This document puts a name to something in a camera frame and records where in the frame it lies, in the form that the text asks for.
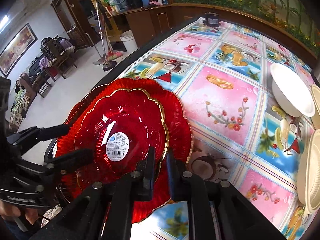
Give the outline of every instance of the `white paper bowl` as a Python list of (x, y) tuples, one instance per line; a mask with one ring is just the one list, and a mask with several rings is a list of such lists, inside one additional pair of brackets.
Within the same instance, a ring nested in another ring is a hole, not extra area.
[(320, 88), (318, 88), (316, 85), (312, 85), (311, 95), (316, 105), (316, 113), (313, 117), (311, 117), (311, 120), (313, 122), (314, 127), (316, 129), (319, 129), (320, 128)]
[(290, 68), (279, 63), (270, 65), (272, 92), (281, 108), (293, 117), (315, 114), (315, 104), (309, 89)]
[(320, 129), (311, 136), (300, 159), (297, 178), (298, 198), (308, 214), (320, 207)]

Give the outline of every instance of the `fluorescent light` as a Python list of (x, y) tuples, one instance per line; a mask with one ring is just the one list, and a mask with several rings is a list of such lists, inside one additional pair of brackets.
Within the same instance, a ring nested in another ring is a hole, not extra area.
[(3, 17), (2, 21), (0, 22), (0, 30), (8, 22), (8, 20), (9, 20), (9, 17), (7, 15)]

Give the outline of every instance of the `hand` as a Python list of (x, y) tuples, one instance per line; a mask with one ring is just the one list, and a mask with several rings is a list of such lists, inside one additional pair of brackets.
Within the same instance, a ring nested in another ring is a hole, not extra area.
[[(0, 215), (4, 220), (8, 220), (9, 217), (21, 216), (21, 211), (18, 207), (0, 200)], [(31, 225), (37, 221), (38, 217), (38, 211), (36, 209), (26, 208), (26, 219)]]

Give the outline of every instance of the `pink cloth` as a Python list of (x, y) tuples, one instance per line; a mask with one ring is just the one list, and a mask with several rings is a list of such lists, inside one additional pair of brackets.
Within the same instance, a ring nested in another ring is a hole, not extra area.
[[(61, 40), (61, 41), (59, 41), (59, 42), (60, 42), (61, 46), (62, 46), (64, 49), (67, 49), (67, 48), (73, 46), (69, 41), (67, 41), (67, 40), (65, 40), (65, 39), (63, 39), (63, 40)], [(47, 59), (47, 57), (43, 57), (43, 58), (40, 60), (39, 66), (40, 66), (40, 69), (41, 69), (41, 70), (43, 70), (44, 68), (47, 68), (47, 67), (48, 67), (48, 59)]]

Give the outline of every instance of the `wooden chair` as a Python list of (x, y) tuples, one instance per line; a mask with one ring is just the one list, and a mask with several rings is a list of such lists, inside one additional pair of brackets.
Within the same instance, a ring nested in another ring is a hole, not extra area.
[(73, 57), (71, 57), (71, 55), (69, 53), (67, 53), (66, 50), (58, 42), (61, 49), (63, 49), (63, 51), (61, 53), (59, 53), (57, 48), (54, 46), (53, 41), (54, 41), (54, 39), (51, 39), (45, 45), (45, 47), (47, 47), (52, 52), (52, 54), (55, 56), (54, 59), (48, 59), (48, 61), (51, 63), (52, 67), (54, 67), (58, 71), (58, 73), (64, 79), (66, 79), (66, 77), (64, 76), (64, 74), (68, 70), (68, 66), (66, 63), (67, 63), (67, 61), (69, 61), (72, 63), (73, 66), (77, 67), (77, 65), (75, 64), (75, 59)]
[(37, 78), (31, 83), (27, 73), (22, 73), (20, 75), (20, 85), (22, 85), (26, 89), (26, 92), (29, 93), (30, 103), (35, 98), (37, 93), (41, 95), (42, 98), (44, 98), (43, 91), (45, 90), (45, 88), (47, 88), (46, 86), (44, 86), (44, 84), (46, 84), (49, 87), (52, 87), (52, 85), (45, 79), (45, 76), (46, 73), (42, 71), (37, 75)]

